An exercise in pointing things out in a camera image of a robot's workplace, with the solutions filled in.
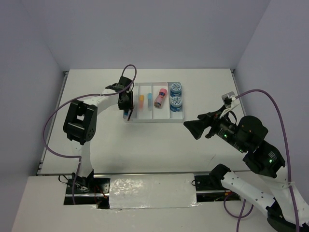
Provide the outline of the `blue jar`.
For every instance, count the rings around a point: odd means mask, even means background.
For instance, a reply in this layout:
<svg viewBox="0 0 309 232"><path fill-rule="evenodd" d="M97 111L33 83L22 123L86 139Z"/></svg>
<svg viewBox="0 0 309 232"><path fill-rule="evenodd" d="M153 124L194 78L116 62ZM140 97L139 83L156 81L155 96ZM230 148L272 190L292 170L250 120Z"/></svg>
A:
<svg viewBox="0 0 309 232"><path fill-rule="evenodd" d="M182 85L179 82L172 83L170 85L170 96L176 97L181 96L182 94Z"/></svg>
<svg viewBox="0 0 309 232"><path fill-rule="evenodd" d="M180 112L182 110L183 101L179 96L172 97L170 100L170 110L173 112Z"/></svg>

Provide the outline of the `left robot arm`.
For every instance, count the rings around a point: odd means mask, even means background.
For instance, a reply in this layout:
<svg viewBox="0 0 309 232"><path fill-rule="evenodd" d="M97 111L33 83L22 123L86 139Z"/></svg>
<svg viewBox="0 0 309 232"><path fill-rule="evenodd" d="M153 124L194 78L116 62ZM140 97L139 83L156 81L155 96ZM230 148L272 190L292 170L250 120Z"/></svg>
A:
<svg viewBox="0 0 309 232"><path fill-rule="evenodd" d="M134 109L133 81L121 76L115 84L85 100L70 103L63 131L71 142L73 154L79 157L78 170L72 174L74 188L84 193L91 192L95 186L94 169L91 164L90 141L97 129L97 117L107 108L118 105L124 113Z"/></svg>

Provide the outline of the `pink tube of markers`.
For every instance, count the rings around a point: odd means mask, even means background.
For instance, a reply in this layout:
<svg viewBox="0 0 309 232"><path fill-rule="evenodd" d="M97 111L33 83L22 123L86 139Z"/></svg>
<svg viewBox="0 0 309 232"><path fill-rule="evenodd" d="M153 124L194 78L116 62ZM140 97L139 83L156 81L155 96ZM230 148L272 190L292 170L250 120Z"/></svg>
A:
<svg viewBox="0 0 309 232"><path fill-rule="evenodd" d="M158 96L156 97L155 101L154 101L154 107L155 108L161 108L164 102L164 99L166 97L167 94L167 90L165 88L161 88Z"/></svg>

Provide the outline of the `silver foil tape patch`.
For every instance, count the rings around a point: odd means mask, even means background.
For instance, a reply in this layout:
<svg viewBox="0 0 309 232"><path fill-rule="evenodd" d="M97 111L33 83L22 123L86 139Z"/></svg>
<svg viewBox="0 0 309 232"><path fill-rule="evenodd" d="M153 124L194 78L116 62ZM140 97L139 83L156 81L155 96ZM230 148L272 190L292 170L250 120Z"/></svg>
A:
<svg viewBox="0 0 309 232"><path fill-rule="evenodd" d="M198 206L193 174L113 175L111 209L188 208Z"/></svg>

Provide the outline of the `white divided organizer tray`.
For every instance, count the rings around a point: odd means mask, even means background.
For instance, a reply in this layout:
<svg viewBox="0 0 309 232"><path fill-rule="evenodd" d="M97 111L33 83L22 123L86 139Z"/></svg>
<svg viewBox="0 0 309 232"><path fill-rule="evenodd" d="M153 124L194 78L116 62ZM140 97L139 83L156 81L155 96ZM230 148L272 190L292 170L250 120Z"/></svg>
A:
<svg viewBox="0 0 309 232"><path fill-rule="evenodd" d="M173 112L170 110L170 85L173 82L149 82L149 83L136 83L133 87L133 103L135 104L130 121L127 121L127 116L123 115L125 122L129 123L180 123L184 120L184 109L180 112ZM167 90L161 108L154 107L154 101L158 96L161 88ZM152 93L152 111L148 110L147 94ZM144 95L144 108L139 111L139 95Z"/></svg>

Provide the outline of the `orange highlighter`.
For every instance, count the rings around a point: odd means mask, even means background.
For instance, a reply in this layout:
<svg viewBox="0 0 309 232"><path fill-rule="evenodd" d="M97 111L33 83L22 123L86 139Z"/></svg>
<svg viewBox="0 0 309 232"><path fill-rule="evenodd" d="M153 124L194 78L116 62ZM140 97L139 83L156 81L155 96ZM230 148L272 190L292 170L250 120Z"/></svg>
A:
<svg viewBox="0 0 309 232"><path fill-rule="evenodd" d="M139 101L139 111L142 112L144 108L144 101Z"/></svg>

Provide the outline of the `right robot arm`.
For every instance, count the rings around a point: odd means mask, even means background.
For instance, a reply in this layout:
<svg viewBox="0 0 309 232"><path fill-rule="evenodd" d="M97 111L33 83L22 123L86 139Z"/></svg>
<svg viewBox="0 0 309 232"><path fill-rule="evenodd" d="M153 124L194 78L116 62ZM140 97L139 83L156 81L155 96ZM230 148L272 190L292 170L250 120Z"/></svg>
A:
<svg viewBox="0 0 309 232"><path fill-rule="evenodd" d="M228 115L223 115L224 109L198 115L196 120L183 124L196 140L209 128L207 139L217 135L243 153L244 163L265 182L271 194L263 193L242 180L223 164L218 164L209 173L211 186L229 189L250 202L278 232L307 232L309 206L289 182L287 163L280 151L264 140L267 128L254 116L244 116L238 124L232 123Z"/></svg>

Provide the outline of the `blue highlighter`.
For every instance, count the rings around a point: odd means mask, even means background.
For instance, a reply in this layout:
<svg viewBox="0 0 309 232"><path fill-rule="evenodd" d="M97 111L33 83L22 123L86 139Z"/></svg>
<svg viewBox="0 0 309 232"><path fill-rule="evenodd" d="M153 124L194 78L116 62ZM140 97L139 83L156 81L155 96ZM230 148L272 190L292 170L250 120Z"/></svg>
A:
<svg viewBox="0 0 309 232"><path fill-rule="evenodd" d="M148 101L148 110L149 110L149 111L152 111L153 102L152 102L152 100L150 101L150 100L148 100L148 99L147 99L147 101Z"/></svg>

